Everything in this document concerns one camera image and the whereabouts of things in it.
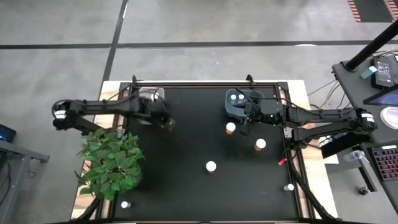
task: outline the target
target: black table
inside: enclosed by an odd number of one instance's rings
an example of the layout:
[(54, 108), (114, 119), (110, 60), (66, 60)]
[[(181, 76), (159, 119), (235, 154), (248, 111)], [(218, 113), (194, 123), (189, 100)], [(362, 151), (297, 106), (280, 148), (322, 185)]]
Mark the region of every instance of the black table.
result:
[[(398, 63), (395, 57), (390, 56), (388, 58), (391, 61), (391, 70), (398, 71)], [(358, 66), (355, 72), (347, 72), (341, 63), (332, 66), (332, 69), (336, 79), (339, 81), (351, 104), (371, 112), (373, 114), (374, 122), (378, 125), (378, 129), (371, 133), (371, 142), (364, 142), (361, 144), (362, 150), (366, 153), (367, 158), (369, 158), (371, 167), (375, 173), (378, 174), (379, 171), (376, 168), (377, 165), (374, 164), (371, 147), (398, 144), (398, 130), (387, 127), (381, 121), (380, 112), (387, 106), (363, 104), (364, 99), (373, 96), (380, 91), (371, 87), (370, 78), (365, 80), (361, 78), (362, 72), (364, 72), (365, 69), (369, 68), (370, 66), (370, 60), (367, 60)], [(382, 181), (380, 178), (379, 180), (383, 186), (383, 189), (386, 191), (391, 204), (395, 208), (396, 212), (398, 212), (398, 180)]]
[[(265, 97), (278, 96), (274, 87), (255, 89)], [(231, 86), (165, 88), (173, 102), (171, 114), (177, 125), (172, 133), (157, 126), (143, 126), (127, 120), (127, 127), (140, 137), (146, 157), (143, 180), (125, 194), (119, 194), (111, 217), (115, 221), (269, 221), (296, 220), (297, 192), (285, 192), (292, 182), (282, 157), (281, 128), (255, 124), (248, 137), (225, 133), (235, 122), (224, 111), (225, 93)], [(254, 150), (257, 139), (267, 146)], [(205, 170), (215, 161), (217, 170)], [(132, 203), (121, 208), (123, 201)]]

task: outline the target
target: concrete floor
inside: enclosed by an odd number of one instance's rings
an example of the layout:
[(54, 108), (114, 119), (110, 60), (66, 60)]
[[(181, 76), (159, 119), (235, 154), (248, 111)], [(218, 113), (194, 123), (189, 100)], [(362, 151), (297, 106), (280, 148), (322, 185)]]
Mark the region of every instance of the concrete floor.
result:
[[(111, 43), (121, 0), (2, 0), (0, 45)], [(388, 24), (354, 21), (345, 0), (131, 0), (119, 43), (183, 41), (371, 40)], [(110, 80), (305, 80), (311, 92), (333, 79), (331, 66), (364, 46), (118, 49)], [(388, 45), (387, 49), (398, 46)], [(62, 98), (96, 99), (109, 49), (0, 50), (0, 123), (18, 131), (16, 144), (51, 155), (32, 161), (13, 223), (70, 217), (73, 170), (82, 161), (78, 131), (55, 131), (50, 107)], [(328, 88), (310, 97), (320, 105)], [(329, 101), (335, 108), (343, 92)], [(358, 196), (357, 170), (330, 174), (339, 217), (398, 223), (384, 191)]]

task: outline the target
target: table surface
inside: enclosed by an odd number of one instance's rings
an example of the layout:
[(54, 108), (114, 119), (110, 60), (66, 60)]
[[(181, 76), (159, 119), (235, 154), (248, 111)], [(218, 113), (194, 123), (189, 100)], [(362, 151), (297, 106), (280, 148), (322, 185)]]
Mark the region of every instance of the table surface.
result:
[[(391, 60), (391, 70), (398, 71), (398, 63), (395, 57), (391, 56), (388, 58)], [(370, 60), (367, 60), (358, 66), (356, 72), (347, 72), (341, 63), (334, 65), (332, 68), (351, 104), (366, 109), (373, 114), (374, 122), (378, 125), (378, 128), (371, 133), (373, 143), (380, 146), (398, 144), (398, 130), (389, 128), (380, 118), (380, 112), (388, 106), (363, 104), (363, 100), (380, 92), (380, 90), (372, 88), (371, 78), (361, 78), (361, 73), (370, 66)]]
[[(307, 92), (305, 91), (305, 85), (302, 80), (271, 80), (271, 81), (267, 80), (267, 81), (257, 81), (257, 82), (287, 82), (289, 85), (290, 99), (301, 107), (307, 109), (310, 108), (307, 98)], [(104, 82), (100, 99), (109, 98), (110, 96), (117, 93), (119, 91), (120, 83), (121, 81)], [(104, 128), (110, 128), (113, 125), (113, 118), (114, 115), (98, 115), (95, 117), (95, 123)], [(312, 128), (312, 127), (313, 124), (306, 125), (306, 128)], [(320, 203), (326, 208), (326, 210), (334, 217), (337, 217), (335, 203), (333, 200), (333, 195), (331, 193), (331, 188), (321, 152), (316, 148), (307, 147), (306, 149), (303, 150), (303, 158), (307, 173), (307, 179), (311, 191), (314, 193), (314, 195), (317, 197)], [(90, 195), (79, 195), (78, 194), (79, 190), (80, 189), (78, 189), (76, 195), (76, 200), (73, 207), (71, 218), (76, 218), (79, 215), (81, 215), (93, 199), (93, 197)], [(298, 186), (298, 192), (299, 192), (300, 202), (302, 205), (303, 215), (304, 217), (308, 217), (307, 200), (299, 186)], [(108, 206), (109, 202), (106, 202), (103, 209), (103, 217), (107, 215), (106, 212), (108, 210)]]

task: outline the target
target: monitor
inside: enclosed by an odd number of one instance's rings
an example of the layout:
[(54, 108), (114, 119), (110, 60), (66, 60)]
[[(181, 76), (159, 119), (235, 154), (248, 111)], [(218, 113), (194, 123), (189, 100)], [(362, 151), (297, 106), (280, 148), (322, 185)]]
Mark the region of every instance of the monitor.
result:
[(363, 100), (365, 105), (398, 106), (398, 84)]

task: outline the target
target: potted plant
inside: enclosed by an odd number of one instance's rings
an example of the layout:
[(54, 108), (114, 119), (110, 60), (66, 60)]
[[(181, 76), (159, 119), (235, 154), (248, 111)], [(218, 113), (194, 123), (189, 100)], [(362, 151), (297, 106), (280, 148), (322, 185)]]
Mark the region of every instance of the potted plant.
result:
[(86, 161), (78, 178), (79, 186), (86, 187), (80, 194), (94, 194), (96, 197), (113, 200), (116, 192), (124, 192), (136, 187), (141, 180), (138, 160), (144, 158), (138, 148), (138, 137), (131, 133), (118, 138), (117, 133), (107, 133), (103, 129), (82, 137), (83, 149), (77, 154)]

